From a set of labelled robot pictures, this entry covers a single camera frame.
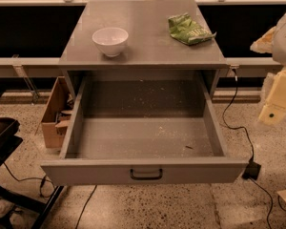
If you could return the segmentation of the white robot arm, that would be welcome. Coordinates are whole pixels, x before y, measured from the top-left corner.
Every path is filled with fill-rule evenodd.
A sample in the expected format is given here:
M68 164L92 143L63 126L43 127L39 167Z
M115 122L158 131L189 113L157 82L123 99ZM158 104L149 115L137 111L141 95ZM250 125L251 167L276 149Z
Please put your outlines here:
M283 69L274 76L273 85L265 99L258 120L273 126L286 115L286 13L277 24L264 33L250 47L258 53L270 53Z

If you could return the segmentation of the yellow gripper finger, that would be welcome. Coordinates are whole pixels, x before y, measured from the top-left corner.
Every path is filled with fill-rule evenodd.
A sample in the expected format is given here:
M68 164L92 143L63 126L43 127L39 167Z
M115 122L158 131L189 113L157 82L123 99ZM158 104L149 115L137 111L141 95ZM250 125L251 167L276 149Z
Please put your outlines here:
M274 76L258 120L268 126L278 124L286 115L286 68Z
M252 52L271 53L273 51L273 37L276 28L272 27L258 38L251 46Z

